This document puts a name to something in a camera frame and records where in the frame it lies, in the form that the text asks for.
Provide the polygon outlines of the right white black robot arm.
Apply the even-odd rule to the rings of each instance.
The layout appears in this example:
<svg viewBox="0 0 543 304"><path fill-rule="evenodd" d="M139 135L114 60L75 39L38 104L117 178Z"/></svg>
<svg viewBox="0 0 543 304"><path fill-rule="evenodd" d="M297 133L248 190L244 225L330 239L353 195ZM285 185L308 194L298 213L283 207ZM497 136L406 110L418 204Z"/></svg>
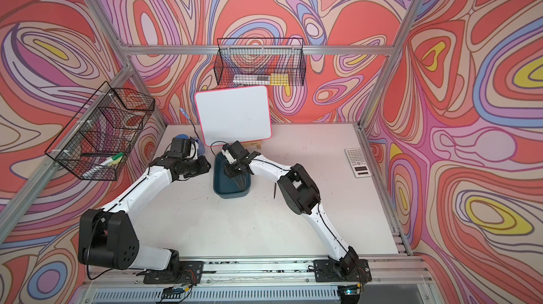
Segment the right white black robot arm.
<svg viewBox="0 0 543 304"><path fill-rule="evenodd" d="M248 151L238 141L224 144L221 152L227 161L224 172L230 179L258 175L279 187L288 208L304 217L327 247L336 278L346 281L357 272L359 256L356 250L340 236L328 218L320 190L301 164L287 166L271 161L257 151Z"/></svg>

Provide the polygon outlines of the teal plastic storage box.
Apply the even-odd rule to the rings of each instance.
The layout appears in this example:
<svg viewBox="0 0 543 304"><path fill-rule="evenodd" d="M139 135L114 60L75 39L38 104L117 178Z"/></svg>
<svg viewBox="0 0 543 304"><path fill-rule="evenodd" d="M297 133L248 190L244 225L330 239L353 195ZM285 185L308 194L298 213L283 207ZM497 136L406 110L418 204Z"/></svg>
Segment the teal plastic storage box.
<svg viewBox="0 0 543 304"><path fill-rule="evenodd" d="M223 199L245 197L250 191L250 175L246 175L244 179L240 175L231 179L225 174L227 164L228 161L222 153L216 155L214 160L214 192Z"/></svg>

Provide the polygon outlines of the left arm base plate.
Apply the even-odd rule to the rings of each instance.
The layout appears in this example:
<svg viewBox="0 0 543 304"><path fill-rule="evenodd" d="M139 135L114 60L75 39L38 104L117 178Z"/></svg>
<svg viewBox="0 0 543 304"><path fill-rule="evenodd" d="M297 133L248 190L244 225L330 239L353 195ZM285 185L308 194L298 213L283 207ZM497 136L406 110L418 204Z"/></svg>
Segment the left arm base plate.
<svg viewBox="0 0 543 304"><path fill-rule="evenodd" d="M144 274L144 284L188 284L200 283L203 274L202 261L174 262L165 270L149 270Z"/></svg>

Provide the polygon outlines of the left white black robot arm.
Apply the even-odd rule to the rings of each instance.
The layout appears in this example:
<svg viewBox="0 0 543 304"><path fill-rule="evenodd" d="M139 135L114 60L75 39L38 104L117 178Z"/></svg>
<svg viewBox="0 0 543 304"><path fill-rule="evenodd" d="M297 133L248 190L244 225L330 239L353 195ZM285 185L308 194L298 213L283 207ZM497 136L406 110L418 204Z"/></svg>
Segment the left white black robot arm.
<svg viewBox="0 0 543 304"><path fill-rule="evenodd" d="M134 222L170 184L206 174L211 166L204 156L155 159L120 196L100 209L89 209L83 213L79 222L79 262L115 270L164 271L172 268L177 252L141 243Z"/></svg>

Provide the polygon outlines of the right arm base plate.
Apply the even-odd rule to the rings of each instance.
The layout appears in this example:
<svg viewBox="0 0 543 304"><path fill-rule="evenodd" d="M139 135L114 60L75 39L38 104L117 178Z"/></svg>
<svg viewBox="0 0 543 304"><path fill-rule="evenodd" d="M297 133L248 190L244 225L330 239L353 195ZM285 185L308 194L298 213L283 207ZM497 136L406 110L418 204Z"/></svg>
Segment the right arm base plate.
<svg viewBox="0 0 543 304"><path fill-rule="evenodd" d="M308 270L315 274L315 281L325 282L359 282L363 285L373 280L368 260L356 262L356 266L342 267L331 259L314 260Z"/></svg>

